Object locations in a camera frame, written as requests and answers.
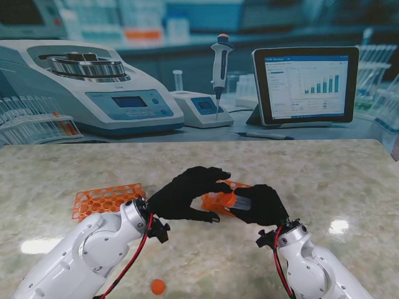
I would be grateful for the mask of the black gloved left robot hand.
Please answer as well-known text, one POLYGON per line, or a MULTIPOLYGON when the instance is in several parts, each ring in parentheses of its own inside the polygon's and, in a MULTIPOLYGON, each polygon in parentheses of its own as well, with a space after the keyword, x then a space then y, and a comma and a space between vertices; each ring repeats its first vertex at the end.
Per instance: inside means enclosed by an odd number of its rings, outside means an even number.
POLYGON ((230 177, 231 174, 221 168, 189 168, 154 193, 147 200, 147 209, 167 220, 218 223, 220 218, 216 213, 194 209, 191 203, 209 192, 231 193, 231 187, 224 182, 230 177))

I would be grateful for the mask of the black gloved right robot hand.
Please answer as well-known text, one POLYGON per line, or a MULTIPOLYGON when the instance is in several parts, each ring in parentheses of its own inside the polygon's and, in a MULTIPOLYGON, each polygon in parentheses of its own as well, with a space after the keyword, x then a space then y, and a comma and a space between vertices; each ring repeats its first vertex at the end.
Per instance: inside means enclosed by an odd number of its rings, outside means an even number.
POLYGON ((257 184, 253 187, 238 187, 234 190, 236 196, 251 200, 248 211, 231 207, 229 212, 247 224, 261 226, 282 226, 289 215, 277 192, 266 184, 257 184))

